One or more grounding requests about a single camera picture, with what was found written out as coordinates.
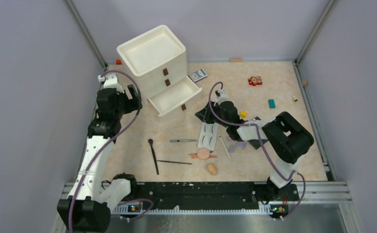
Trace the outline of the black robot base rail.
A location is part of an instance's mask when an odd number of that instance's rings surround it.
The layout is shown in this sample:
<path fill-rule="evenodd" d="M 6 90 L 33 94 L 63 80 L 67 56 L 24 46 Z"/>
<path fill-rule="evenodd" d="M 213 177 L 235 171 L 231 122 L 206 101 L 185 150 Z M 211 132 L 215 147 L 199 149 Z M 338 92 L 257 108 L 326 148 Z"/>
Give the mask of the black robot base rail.
<path fill-rule="evenodd" d="M 260 204 L 299 200 L 295 184 L 278 189 L 263 182 L 145 182 L 131 186 L 125 201 L 137 200 L 144 208 L 146 200 L 153 210 L 240 210 L 258 209 Z"/>

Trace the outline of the beige makeup sponge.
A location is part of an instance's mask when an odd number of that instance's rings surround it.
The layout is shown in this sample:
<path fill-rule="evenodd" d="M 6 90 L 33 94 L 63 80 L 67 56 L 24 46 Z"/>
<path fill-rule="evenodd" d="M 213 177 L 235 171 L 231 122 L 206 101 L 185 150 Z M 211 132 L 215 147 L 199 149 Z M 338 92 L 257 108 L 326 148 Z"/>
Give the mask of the beige makeup sponge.
<path fill-rule="evenodd" d="M 214 163 L 208 163 L 206 165 L 206 170 L 211 174 L 211 175 L 217 175 L 217 168 Z"/>

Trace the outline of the black makeup brush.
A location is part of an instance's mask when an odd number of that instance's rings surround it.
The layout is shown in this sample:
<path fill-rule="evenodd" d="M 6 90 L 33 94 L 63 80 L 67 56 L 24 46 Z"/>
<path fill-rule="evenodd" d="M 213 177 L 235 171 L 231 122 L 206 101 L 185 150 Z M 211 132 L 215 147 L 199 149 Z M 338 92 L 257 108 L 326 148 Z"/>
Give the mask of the black makeup brush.
<path fill-rule="evenodd" d="M 154 161 L 154 165 L 155 165 L 155 169 L 156 169 L 156 174 L 159 175 L 159 169 L 158 169 L 156 154 L 155 154 L 155 151 L 154 151 L 154 148 L 153 148 L 153 140 L 151 138 L 148 139 L 148 143 L 150 145 L 150 149 L 151 149 L 151 153 L 152 153 L 152 157 L 153 157 L 153 161 Z"/>

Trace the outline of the thin black pencil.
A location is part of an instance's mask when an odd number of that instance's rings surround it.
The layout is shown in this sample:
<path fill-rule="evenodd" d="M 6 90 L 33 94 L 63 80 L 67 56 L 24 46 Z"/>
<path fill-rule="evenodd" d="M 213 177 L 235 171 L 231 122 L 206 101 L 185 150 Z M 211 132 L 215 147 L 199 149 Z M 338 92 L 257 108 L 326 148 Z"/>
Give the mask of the thin black pencil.
<path fill-rule="evenodd" d="M 176 162 L 176 161 L 166 161 L 166 160 L 157 160 L 157 162 L 170 163 L 170 164 L 181 164 L 181 165 L 192 165 L 192 163 L 187 163 L 187 162 Z"/>

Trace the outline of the silver eyeliner pencil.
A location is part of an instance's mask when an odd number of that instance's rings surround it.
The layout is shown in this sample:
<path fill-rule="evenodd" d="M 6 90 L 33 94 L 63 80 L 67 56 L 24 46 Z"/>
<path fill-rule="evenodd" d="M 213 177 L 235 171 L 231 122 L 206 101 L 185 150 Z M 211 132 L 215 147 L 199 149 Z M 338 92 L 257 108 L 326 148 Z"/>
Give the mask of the silver eyeliner pencil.
<path fill-rule="evenodd" d="M 196 139 L 172 139 L 169 140 L 170 143 L 179 143 L 179 142 L 197 142 Z"/>

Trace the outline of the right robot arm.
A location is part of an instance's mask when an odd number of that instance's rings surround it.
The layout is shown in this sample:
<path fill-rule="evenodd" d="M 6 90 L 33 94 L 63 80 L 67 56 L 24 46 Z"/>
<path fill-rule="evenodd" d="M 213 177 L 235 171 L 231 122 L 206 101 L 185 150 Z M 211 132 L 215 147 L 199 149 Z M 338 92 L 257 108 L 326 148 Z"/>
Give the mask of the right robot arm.
<path fill-rule="evenodd" d="M 296 173 L 296 164 L 314 144 L 312 134 L 288 112 L 281 112 L 267 123 L 259 118 L 245 121 L 240 118 L 233 102 L 212 101 L 195 116 L 207 124 L 217 123 L 225 127 L 229 138 L 234 141 L 253 142 L 254 148 L 262 148 L 264 153 L 268 153 L 265 143 L 270 143 L 279 157 L 279 161 L 274 163 L 267 156 L 274 169 L 267 181 L 267 194 L 273 200 L 280 200 L 286 195 L 286 186 Z"/>

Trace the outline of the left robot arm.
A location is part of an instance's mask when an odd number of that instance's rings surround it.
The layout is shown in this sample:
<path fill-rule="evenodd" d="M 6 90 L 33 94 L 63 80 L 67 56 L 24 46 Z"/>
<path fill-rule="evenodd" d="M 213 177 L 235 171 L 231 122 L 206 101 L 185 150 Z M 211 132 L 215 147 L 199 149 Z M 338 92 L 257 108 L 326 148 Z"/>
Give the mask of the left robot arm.
<path fill-rule="evenodd" d="M 116 88 L 103 88 L 97 93 L 97 108 L 87 128 L 80 170 L 68 196 L 57 204 L 57 212 L 71 233 L 106 232 L 111 210 L 121 198 L 130 201 L 138 195 L 138 187 L 125 179 L 106 190 L 101 188 L 106 162 L 116 139 L 136 120 L 133 117 L 122 127 L 121 118 L 131 112 L 138 115 L 142 109 L 140 90 L 132 84 L 127 88 L 131 98 L 124 90 Z"/>

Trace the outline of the peach powder puff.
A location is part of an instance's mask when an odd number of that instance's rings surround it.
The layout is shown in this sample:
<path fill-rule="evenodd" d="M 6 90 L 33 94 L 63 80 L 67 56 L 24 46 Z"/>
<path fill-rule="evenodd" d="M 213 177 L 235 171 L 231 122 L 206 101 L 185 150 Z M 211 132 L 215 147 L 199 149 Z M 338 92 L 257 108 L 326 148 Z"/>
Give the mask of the peach powder puff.
<path fill-rule="evenodd" d="M 208 159 L 210 155 L 211 155 L 211 152 L 207 148 L 200 148 L 197 151 L 197 157 L 199 159 L 203 159 L 203 160 Z"/>

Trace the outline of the white plastic drawer organizer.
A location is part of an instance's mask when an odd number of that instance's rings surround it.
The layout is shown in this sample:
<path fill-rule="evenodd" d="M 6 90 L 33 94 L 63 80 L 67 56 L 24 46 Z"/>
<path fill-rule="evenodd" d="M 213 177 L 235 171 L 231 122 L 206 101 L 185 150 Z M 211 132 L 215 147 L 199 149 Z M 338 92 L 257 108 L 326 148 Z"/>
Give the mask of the white plastic drawer organizer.
<path fill-rule="evenodd" d="M 160 119 L 187 112 L 202 98 L 202 88 L 188 76 L 186 47 L 166 26 L 160 25 L 117 48 L 125 72 L 139 86 L 142 101 Z"/>

